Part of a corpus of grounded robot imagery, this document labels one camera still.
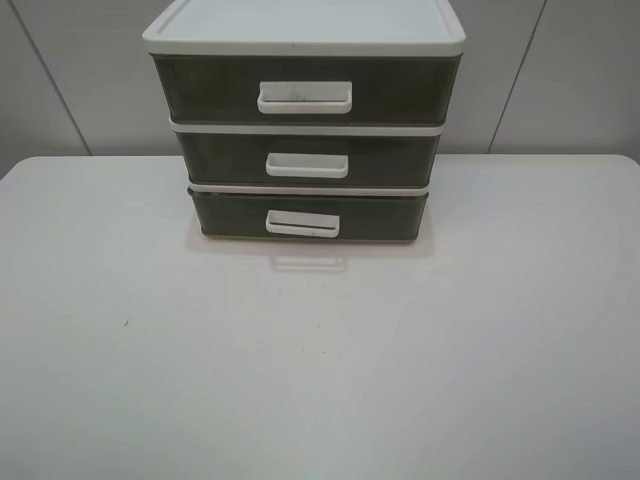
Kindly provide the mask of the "dark translucent drawer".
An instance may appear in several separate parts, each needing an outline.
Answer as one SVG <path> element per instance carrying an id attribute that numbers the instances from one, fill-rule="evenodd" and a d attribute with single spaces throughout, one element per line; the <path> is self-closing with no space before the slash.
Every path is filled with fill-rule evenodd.
<path id="1" fill-rule="evenodd" d="M 412 242 L 428 199 L 188 193 L 206 236 L 319 242 Z"/>
<path id="2" fill-rule="evenodd" d="M 187 124 L 440 126 L 459 57 L 181 56 L 153 58 L 172 119 Z M 263 82 L 348 82 L 340 114 L 265 114 Z"/>
<path id="3" fill-rule="evenodd" d="M 194 184 L 420 188 L 438 136 L 179 133 Z"/>

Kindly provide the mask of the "white drawer cabinet frame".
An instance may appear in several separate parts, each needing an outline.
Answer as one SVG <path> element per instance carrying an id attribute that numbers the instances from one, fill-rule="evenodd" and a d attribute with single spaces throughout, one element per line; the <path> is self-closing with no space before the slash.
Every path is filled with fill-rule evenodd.
<path id="1" fill-rule="evenodd" d="M 465 31 L 447 1 L 176 1 L 144 31 L 152 57 L 459 57 Z M 263 82 L 265 114 L 340 114 L 350 111 L 348 82 Z M 440 126 L 170 125 L 179 133 L 305 136 L 438 136 Z M 284 191 L 311 195 L 420 196 L 420 188 L 344 188 L 194 184 L 207 193 Z"/>

